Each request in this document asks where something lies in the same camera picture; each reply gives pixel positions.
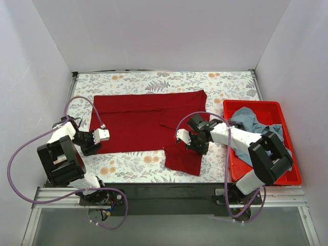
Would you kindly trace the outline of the red t-shirt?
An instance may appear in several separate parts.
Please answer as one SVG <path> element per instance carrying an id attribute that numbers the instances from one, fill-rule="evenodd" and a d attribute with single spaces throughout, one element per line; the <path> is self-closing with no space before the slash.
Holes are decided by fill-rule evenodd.
<path id="1" fill-rule="evenodd" d="M 110 132 L 99 154 L 152 151 L 163 149 L 165 166 L 199 176 L 202 155 L 177 143 L 176 129 L 187 129 L 189 114 L 206 110 L 205 91 L 142 94 L 96 95 L 90 129 L 101 120 Z"/>

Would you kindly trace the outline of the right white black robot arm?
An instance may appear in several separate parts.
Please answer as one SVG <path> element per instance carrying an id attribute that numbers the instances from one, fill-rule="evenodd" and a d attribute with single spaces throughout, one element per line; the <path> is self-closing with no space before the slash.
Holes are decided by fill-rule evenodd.
<path id="1" fill-rule="evenodd" d="M 250 158 L 252 170 L 231 188 L 231 193 L 237 196 L 247 196 L 263 185 L 275 184 L 294 165 L 291 154 L 272 131 L 251 133 L 228 126 L 218 119 L 207 121 L 199 114 L 192 116 L 187 124 L 191 131 L 179 129 L 176 135 L 187 149 L 205 155 L 209 143 L 213 142 L 230 146 Z"/>

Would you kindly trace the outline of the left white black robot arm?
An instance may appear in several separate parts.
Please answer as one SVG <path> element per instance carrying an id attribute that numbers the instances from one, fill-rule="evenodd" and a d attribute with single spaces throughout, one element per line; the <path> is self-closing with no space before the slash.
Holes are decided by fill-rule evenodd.
<path id="1" fill-rule="evenodd" d="M 104 125 L 90 132 L 80 131 L 74 120 L 60 122 L 53 126 L 54 132 L 46 144 L 37 148 L 47 178 L 55 187 L 73 187 L 84 196 L 97 192 L 104 183 L 86 171 L 84 161 L 76 146 L 84 156 L 95 155 L 102 142 L 110 138 Z"/>

